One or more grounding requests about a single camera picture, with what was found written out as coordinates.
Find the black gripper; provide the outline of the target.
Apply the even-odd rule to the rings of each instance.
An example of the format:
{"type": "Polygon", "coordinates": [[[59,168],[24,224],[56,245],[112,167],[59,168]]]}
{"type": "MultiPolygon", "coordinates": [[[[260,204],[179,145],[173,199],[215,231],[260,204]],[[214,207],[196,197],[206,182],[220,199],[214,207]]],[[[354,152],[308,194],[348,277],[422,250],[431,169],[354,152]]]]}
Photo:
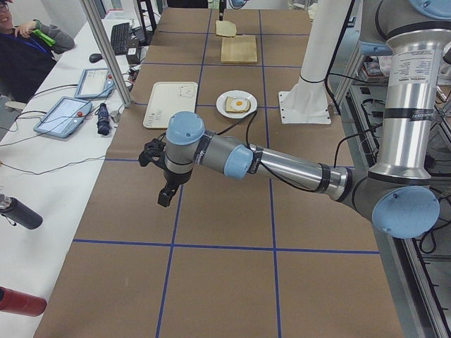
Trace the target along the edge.
{"type": "Polygon", "coordinates": [[[219,20],[223,20],[223,12],[226,9],[226,0],[219,0],[218,1],[218,9],[219,9],[219,20]]]}
{"type": "Polygon", "coordinates": [[[159,192],[158,204],[160,206],[170,206],[172,198],[176,194],[176,189],[188,182],[191,178],[192,170],[186,173],[175,173],[169,169],[163,171],[163,176],[166,179],[165,187],[159,192]]]}

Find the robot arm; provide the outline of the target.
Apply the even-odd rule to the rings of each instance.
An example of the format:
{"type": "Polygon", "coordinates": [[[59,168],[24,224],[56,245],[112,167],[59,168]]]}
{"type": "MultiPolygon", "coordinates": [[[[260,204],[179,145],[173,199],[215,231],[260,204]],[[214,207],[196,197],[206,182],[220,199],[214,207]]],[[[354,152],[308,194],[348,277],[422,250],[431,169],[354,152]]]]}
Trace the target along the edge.
{"type": "Polygon", "coordinates": [[[218,9],[219,9],[219,15],[218,19],[220,21],[224,18],[224,12],[227,8],[227,6],[231,7],[232,9],[238,10],[241,9],[245,4],[247,0],[219,0],[218,1],[218,9]]]}
{"type": "Polygon", "coordinates": [[[327,194],[381,232],[409,239],[430,230],[440,204],[424,161],[435,118],[440,60],[450,42],[449,1],[366,1],[362,32],[386,43],[392,62],[375,165],[365,173],[312,163],[207,130],[196,113],[176,113],[153,162],[166,178],[158,202],[168,206],[194,164],[227,177],[262,174],[305,192],[327,194]]]}

